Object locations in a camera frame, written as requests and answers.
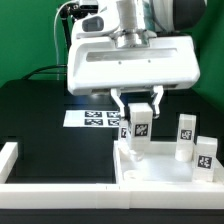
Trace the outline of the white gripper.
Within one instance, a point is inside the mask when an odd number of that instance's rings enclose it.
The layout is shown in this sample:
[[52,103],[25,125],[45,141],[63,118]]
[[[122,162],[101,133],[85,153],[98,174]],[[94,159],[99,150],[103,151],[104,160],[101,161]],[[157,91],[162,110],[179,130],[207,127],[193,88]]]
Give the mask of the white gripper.
[[121,92],[152,88],[153,118],[165,89],[187,89],[200,77],[189,36],[157,37],[147,47],[118,49],[108,37],[83,38],[72,44],[68,56],[67,86],[74,95],[108,92],[119,107],[120,118],[130,120]]

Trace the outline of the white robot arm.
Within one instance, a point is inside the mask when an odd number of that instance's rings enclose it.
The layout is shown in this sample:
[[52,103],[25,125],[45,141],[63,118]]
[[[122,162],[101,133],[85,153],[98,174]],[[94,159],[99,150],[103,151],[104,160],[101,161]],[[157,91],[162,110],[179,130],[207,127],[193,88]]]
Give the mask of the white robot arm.
[[150,91],[159,115],[165,90],[200,77],[194,43],[178,32],[198,23],[207,0],[76,0],[67,88],[73,95]]

